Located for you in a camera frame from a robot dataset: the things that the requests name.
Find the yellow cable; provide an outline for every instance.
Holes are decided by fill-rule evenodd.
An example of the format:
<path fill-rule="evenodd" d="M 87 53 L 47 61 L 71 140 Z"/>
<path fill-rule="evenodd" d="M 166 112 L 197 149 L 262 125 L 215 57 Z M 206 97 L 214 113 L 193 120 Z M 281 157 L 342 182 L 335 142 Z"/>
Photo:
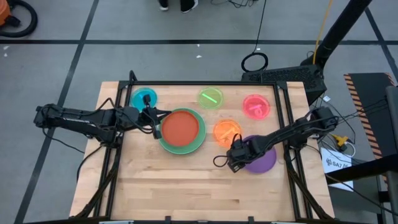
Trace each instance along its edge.
<path fill-rule="evenodd" d="M 328 15 L 329 15 L 329 10 L 331 8 L 331 4 L 332 3 L 333 3 L 333 0 L 329 0 L 329 6 L 328 6 L 328 9 L 326 10 L 325 18 L 323 18 L 321 30 L 319 31 L 318 38 L 317 38 L 317 43 L 315 44 L 315 50 L 313 51 L 313 58 L 312 58 L 312 63 L 314 65 L 315 65 L 315 57 L 317 56 L 317 48 L 318 48 L 319 39 L 321 39 L 323 28 L 325 26 L 326 19 L 327 19 Z"/>

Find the shoe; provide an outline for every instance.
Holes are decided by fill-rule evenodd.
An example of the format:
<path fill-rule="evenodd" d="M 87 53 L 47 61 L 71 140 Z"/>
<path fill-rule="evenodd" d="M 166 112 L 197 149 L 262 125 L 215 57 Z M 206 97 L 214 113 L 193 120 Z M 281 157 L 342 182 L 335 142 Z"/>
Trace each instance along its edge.
<path fill-rule="evenodd" d="M 169 10 L 169 0 L 158 0 L 161 11 Z"/>
<path fill-rule="evenodd" d="M 181 6 L 181 12 L 187 13 L 187 12 L 191 11 L 192 9 L 196 8 L 199 4 L 199 0 L 193 0 L 193 2 L 194 2 L 193 6 L 189 7 L 188 9 L 183 9 Z"/>

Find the person's feet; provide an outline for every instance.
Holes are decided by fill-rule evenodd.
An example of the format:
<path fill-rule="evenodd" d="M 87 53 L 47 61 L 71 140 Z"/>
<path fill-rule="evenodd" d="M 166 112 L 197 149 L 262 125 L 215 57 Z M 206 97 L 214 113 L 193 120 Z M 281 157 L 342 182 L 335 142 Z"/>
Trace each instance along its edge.
<path fill-rule="evenodd" d="M 158 0 L 161 11 L 169 10 L 169 0 Z"/>
<path fill-rule="evenodd" d="M 198 4 L 199 4 L 199 0 L 190 1 L 189 4 L 181 3 L 181 12 L 187 13 L 187 12 L 191 11 L 192 9 L 196 8 L 198 6 Z"/>

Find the red plate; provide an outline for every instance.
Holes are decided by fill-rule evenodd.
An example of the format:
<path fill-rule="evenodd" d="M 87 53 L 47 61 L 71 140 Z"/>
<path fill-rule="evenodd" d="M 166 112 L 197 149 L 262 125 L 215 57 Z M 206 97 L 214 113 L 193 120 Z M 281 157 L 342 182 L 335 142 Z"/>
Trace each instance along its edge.
<path fill-rule="evenodd" d="M 175 111 L 162 123 L 162 137 L 172 146 L 187 146 L 199 133 L 199 122 L 188 111 Z"/>
<path fill-rule="evenodd" d="M 243 101 L 243 112 L 252 119 L 264 119 L 269 111 L 269 103 L 261 95 L 249 95 Z"/>

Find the orange and black striped tape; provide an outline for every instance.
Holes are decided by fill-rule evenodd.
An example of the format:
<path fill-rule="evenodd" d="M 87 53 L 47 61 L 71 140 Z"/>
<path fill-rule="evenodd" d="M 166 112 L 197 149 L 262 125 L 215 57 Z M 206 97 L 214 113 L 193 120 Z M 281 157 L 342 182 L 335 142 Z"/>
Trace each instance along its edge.
<path fill-rule="evenodd" d="M 386 75 L 389 77 L 391 83 L 394 84 L 394 81 L 392 80 L 391 76 L 388 73 L 386 73 Z M 374 158 L 380 159 L 382 157 L 382 154 L 379 148 L 379 144 L 377 143 L 377 139 L 372 131 L 372 127 L 371 124 L 369 123 L 368 117 L 366 116 L 366 113 L 363 110 L 361 99 L 359 98 L 359 95 L 355 89 L 354 83 L 349 74 L 344 75 L 344 79 L 346 80 L 349 93 L 351 94 L 356 111 L 358 112 L 358 118 L 361 120 L 362 126 L 365 130 L 365 134 L 366 137 L 368 138 L 368 142 L 371 146 Z M 383 174 L 382 177 L 387 185 L 386 176 Z"/>

